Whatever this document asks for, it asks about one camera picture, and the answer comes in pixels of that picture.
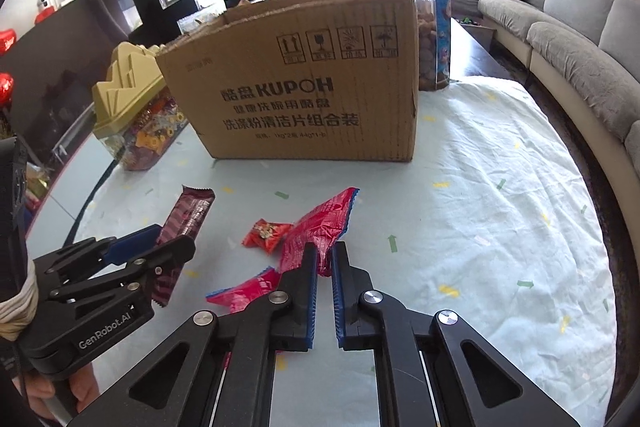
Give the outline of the left human hand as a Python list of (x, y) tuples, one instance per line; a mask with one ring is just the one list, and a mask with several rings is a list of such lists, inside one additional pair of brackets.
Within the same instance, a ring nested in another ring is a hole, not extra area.
[[(54, 415), (44, 401), (52, 399), (55, 395), (53, 384), (37, 372), (31, 371), (23, 374), (26, 385), (26, 395), (30, 408), (40, 417), (53, 419)], [(94, 373), (93, 365), (88, 364), (70, 376), (70, 390), (77, 399), (77, 412), (94, 401), (100, 395), (98, 381)]]

